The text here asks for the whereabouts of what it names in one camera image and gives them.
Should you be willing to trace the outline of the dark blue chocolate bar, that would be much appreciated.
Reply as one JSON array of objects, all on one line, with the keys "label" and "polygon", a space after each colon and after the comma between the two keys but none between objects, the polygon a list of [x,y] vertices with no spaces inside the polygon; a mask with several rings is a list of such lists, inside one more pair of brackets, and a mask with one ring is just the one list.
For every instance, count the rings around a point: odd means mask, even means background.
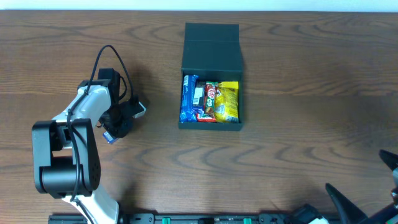
[{"label": "dark blue chocolate bar", "polygon": [[205,82],[196,82],[193,95],[193,111],[199,114],[204,113],[205,85]]}]

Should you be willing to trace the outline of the red snack packet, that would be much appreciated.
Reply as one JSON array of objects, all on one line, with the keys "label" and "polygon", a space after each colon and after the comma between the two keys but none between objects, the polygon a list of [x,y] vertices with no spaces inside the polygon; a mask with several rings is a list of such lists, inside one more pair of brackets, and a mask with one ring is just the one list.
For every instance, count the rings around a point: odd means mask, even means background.
[{"label": "red snack packet", "polygon": [[197,114],[197,121],[202,123],[215,123],[216,118],[212,114]]}]

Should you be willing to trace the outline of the black gift box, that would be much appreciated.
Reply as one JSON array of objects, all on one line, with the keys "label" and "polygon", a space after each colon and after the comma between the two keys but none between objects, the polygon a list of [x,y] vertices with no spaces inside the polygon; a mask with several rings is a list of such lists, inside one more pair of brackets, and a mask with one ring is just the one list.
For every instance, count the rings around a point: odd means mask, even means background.
[{"label": "black gift box", "polygon": [[178,122],[179,129],[240,131],[244,125],[244,63],[237,24],[186,23],[181,77],[197,75],[199,81],[239,83],[238,122]]}]

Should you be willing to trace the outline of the blue biscuit bar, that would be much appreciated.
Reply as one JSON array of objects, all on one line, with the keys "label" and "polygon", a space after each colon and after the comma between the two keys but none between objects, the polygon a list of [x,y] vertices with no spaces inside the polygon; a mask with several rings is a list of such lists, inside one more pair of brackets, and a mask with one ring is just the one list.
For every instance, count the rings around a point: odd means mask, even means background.
[{"label": "blue biscuit bar", "polygon": [[197,118],[193,110],[193,99],[197,82],[197,75],[185,75],[183,78],[182,100],[180,107],[180,122],[196,122]]}]

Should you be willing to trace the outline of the small blue candy box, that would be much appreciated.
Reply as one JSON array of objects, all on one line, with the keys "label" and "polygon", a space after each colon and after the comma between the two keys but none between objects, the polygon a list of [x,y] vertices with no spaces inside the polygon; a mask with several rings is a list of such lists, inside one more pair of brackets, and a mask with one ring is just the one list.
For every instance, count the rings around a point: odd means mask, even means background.
[{"label": "small blue candy box", "polygon": [[104,132],[103,133],[103,137],[105,138],[105,140],[108,142],[108,144],[114,144],[118,138],[112,136],[109,132]]}]

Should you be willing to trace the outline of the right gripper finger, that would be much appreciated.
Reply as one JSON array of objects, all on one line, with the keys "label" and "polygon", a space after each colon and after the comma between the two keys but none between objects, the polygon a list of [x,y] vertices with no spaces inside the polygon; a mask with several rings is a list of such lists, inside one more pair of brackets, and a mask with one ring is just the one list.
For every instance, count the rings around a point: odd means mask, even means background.
[{"label": "right gripper finger", "polygon": [[334,186],[326,183],[325,189],[334,203],[343,224],[360,224],[368,219],[368,216],[362,210]]},{"label": "right gripper finger", "polygon": [[379,157],[391,171],[397,168],[397,154],[381,149],[379,151]]}]

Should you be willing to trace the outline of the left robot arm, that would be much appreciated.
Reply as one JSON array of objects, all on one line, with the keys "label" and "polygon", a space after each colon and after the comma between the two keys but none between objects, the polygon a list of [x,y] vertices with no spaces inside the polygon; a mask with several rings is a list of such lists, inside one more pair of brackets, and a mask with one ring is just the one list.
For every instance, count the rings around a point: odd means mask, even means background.
[{"label": "left robot arm", "polygon": [[133,223],[100,184],[101,164],[94,135],[97,124],[109,141],[125,137],[133,118],[146,109],[136,99],[122,102],[125,80],[112,68],[102,68],[96,80],[83,80],[77,96],[59,115],[32,127],[34,184],[74,206],[87,223]]}]

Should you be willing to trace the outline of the yellow snack packet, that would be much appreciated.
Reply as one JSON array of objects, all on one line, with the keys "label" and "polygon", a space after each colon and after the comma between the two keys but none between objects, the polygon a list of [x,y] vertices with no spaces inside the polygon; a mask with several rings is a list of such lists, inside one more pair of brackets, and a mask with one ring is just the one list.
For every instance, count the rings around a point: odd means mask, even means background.
[{"label": "yellow snack packet", "polygon": [[239,82],[219,82],[215,99],[215,119],[218,123],[239,123]]}]

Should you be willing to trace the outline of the red green KitKat Milo bar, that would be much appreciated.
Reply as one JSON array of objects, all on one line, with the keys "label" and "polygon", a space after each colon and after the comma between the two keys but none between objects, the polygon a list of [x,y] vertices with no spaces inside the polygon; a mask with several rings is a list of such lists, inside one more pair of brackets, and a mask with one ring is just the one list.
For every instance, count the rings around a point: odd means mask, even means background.
[{"label": "red green KitKat Milo bar", "polygon": [[209,116],[212,122],[215,118],[215,100],[218,84],[216,82],[206,82],[205,85],[205,114]]}]

